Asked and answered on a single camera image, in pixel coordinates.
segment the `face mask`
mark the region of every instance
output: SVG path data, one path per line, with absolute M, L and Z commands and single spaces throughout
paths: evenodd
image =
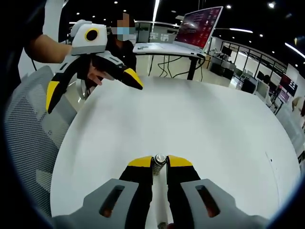
M 117 39 L 120 41 L 127 41 L 130 39 L 130 34 L 133 34 L 135 28 L 133 27 L 114 27 L 111 28 L 113 34 L 117 35 Z

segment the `white desk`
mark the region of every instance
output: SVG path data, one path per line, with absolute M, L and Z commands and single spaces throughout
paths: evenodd
M 193 79 L 197 61 L 203 56 L 202 53 L 196 52 L 192 49 L 168 43 L 137 43 L 133 48 L 133 52 L 136 55 L 169 55 L 189 57 L 191 64 L 187 76 L 188 80 Z
M 270 218 L 300 177 L 289 137 L 255 95 L 208 83 L 142 77 L 97 87 L 73 120 L 51 182 L 53 216 L 70 214 L 127 164 L 162 153 L 190 160 L 199 176 L 250 215 Z
M 151 53 L 153 53 L 160 55 L 178 55 L 196 58 L 198 58 L 197 53 L 199 53 L 192 49 L 169 43 L 137 43 L 133 48 L 133 52 L 137 55 L 151 55 Z

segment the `yellow camera ring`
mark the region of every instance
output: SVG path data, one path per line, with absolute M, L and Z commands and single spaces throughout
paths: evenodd
M 99 36 L 99 31 L 96 28 L 89 29 L 85 34 L 85 39 L 89 42 L 94 41 Z

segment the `black shirt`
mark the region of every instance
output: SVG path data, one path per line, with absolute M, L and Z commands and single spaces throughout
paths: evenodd
M 8 15 L 2 35 L 0 51 L 0 76 L 4 90 L 1 100 L 5 102 L 20 84 L 18 63 L 24 47 L 42 34 L 46 0 L 6 1 L 2 11 Z
M 119 58 L 127 67 L 135 71 L 137 59 L 133 53 L 133 44 L 131 41 L 124 41 L 120 49 L 115 43 L 114 35 L 110 34 L 107 38 L 106 50 L 110 51 L 113 56 Z

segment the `cable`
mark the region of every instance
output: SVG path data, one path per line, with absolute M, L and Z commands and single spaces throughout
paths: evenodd
M 164 69 L 160 66 L 161 64 L 168 64 L 168 63 L 171 63 L 171 62 L 174 62 L 174 61 L 177 61 L 177 60 L 179 60 L 179 59 L 181 59 L 182 57 L 178 57 L 178 58 L 176 58 L 176 59 L 174 59 L 174 60 L 171 60 L 171 61 L 168 61 L 168 62 L 165 62 L 165 58 L 164 58 L 164 60 L 163 60 L 163 63 L 159 63 L 158 64 L 158 67 L 162 70 L 162 72 L 164 71 Z
M 201 71 L 201 81 L 200 82 L 202 82 L 202 79 L 203 79 L 202 66 L 200 67 L 200 71 Z
M 177 59 L 174 59 L 174 60 L 172 60 L 172 61 L 165 62 L 165 63 L 171 63 L 171 62 L 177 61 L 177 60 L 179 60 L 179 59 L 181 59 L 181 58 L 182 58 L 182 56 L 181 56 L 181 57 L 178 57 Z
M 170 71 L 170 56 L 168 56 L 167 70 L 168 70 L 168 73 L 170 74 L 170 76 L 172 78 L 173 76 L 172 76 L 171 71 Z
M 164 77 L 166 77 L 167 76 L 167 71 L 164 70 L 165 69 L 165 56 L 163 58 L 163 68 L 160 67 L 160 64 L 158 64 L 158 67 L 161 68 L 161 70 L 162 70 L 162 73 L 161 73 L 161 75 L 159 75 L 159 77 L 161 77 L 163 75 L 163 72 L 166 72 L 166 75 L 164 76 Z
M 204 64 L 204 62 L 205 62 L 205 57 L 203 57 L 203 62 L 202 62 L 202 64 L 200 64 L 197 68 L 195 68 L 195 71 L 196 71 L 198 68 L 200 68 L 200 67 Z M 186 74 L 186 73 L 188 73 L 189 71 L 190 71 L 190 70 L 188 70 L 187 72 L 184 72 L 184 73 L 176 74 L 173 78 L 175 78 L 175 77 L 178 76 L 178 75 Z
M 152 62 L 151 62 L 151 68 L 149 70 L 148 76 L 151 74 L 152 71 L 152 66 L 153 66 L 153 59 L 154 59 L 154 55 L 152 55 Z
M 31 60 L 32 60 L 32 64 L 33 64 L 33 66 L 34 66 L 35 71 L 37 71 L 37 68 L 36 68 L 36 65 L 35 65 L 35 63 L 34 63 L 34 60 L 33 60 L 33 59 L 31 59 Z

